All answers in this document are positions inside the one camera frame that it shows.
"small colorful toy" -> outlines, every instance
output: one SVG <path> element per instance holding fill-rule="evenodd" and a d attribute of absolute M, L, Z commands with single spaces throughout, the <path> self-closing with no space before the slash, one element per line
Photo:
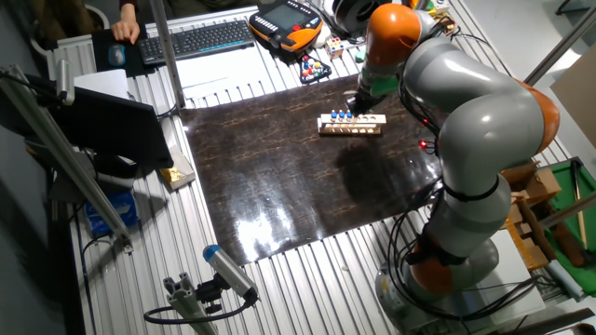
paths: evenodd
<path fill-rule="evenodd" d="M 332 73 L 331 66 L 325 65 L 320 60 L 315 60 L 308 55 L 304 55 L 301 61 L 302 75 L 300 76 L 300 82 L 303 84 L 310 84 Z"/>
<path fill-rule="evenodd" d="M 317 119 L 319 135 L 381 135 L 381 126 L 386 123 L 383 114 L 354 116 L 349 111 L 332 111 Z"/>
<path fill-rule="evenodd" d="M 330 60 L 342 57 L 344 49 L 344 43 L 342 43 L 342 40 L 338 37 L 330 39 L 325 44 L 325 51 L 327 51 Z"/>

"metal bracket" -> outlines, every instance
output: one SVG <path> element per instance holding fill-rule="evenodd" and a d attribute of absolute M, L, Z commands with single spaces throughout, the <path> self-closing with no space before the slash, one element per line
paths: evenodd
<path fill-rule="evenodd" d="M 75 102 L 75 78 L 71 74 L 71 63 L 66 60 L 58 60 L 56 65 L 56 95 L 66 106 Z"/>
<path fill-rule="evenodd" d="M 195 288 L 187 273 L 180 274 L 180 281 L 176 283 L 172 278 L 164 279 L 164 288 L 171 294 L 169 304 L 183 318 L 205 317 L 203 305 L 196 300 Z M 212 322 L 190 324 L 196 333 L 201 335 L 217 335 Z"/>
<path fill-rule="evenodd" d="M 8 72 L 10 75 L 28 82 L 18 66 L 10 66 Z M 1 78 L 0 89 L 7 94 L 10 101 L 17 107 L 24 119 L 35 131 L 35 134 L 37 134 L 56 160 L 62 165 L 85 198 L 97 209 L 112 232 L 123 243 L 124 250 L 131 252 L 132 245 L 130 244 L 129 229 L 122 222 L 122 219 L 97 182 L 89 176 L 85 168 L 76 159 L 73 147 L 66 140 L 66 136 L 64 136 L 64 133 L 62 133 L 47 108 L 39 106 L 34 92 L 23 84 L 8 78 Z"/>

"dark wooden mat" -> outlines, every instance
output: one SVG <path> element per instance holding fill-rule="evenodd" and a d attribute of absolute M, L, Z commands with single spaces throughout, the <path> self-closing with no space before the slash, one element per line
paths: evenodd
<path fill-rule="evenodd" d="M 186 110 L 183 123 L 219 245 L 239 264 L 402 212 L 440 174 L 399 99 L 377 138 L 320 137 L 356 76 Z"/>

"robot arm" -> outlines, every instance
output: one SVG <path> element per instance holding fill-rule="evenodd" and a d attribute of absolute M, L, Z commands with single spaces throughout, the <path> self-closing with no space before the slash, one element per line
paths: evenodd
<path fill-rule="evenodd" d="M 388 78 L 397 77 L 417 102 L 449 114 L 437 138 L 445 192 L 406 269 L 413 291 L 436 300 L 496 267 L 489 238 L 510 207 L 499 172 L 545 149 L 560 119 L 552 101 L 532 87 L 473 60 L 446 37 L 428 38 L 428 18 L 395 4 L 377 8 L 358 93 L 347 103 L 357 109 L 352 113 L 366 113 L 391 92 Z"/>

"person's hand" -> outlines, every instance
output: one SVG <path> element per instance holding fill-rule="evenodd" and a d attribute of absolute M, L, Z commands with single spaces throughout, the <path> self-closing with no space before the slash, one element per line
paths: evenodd
<path fill-rule="evenodd" d="M 112 34 L 116 41 L 130 41 L 134 44 L 139 37 L 139 23 L 134 12 L 134 5 L 125 4 L 120 8 L 120 22 L 112 26 Z"/>

